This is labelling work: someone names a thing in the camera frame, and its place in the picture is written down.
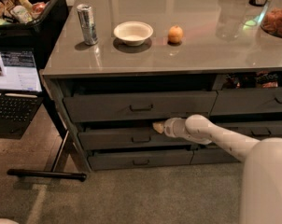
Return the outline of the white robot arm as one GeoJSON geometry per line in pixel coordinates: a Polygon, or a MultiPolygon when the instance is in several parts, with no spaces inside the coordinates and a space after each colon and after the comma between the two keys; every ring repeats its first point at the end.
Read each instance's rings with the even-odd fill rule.
{"type": "Polygon", "coordinates": [[[282,224],[282,138],[258,140],[201,115],[157,121],[153,129],[172,138],[214,143],[244,164],[239,224],[282,224]]]}

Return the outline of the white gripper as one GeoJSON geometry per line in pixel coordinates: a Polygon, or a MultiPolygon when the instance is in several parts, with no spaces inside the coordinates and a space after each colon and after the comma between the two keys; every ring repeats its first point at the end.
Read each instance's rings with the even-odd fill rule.
{"type": "Polygon", "coordinates": [[[157,133],[165,133],[168,137],[186,138],[189,133],[186,131],[185,119],[172,118],[164,121],[156,121],[152,123],[153,129],[157,133]]]}

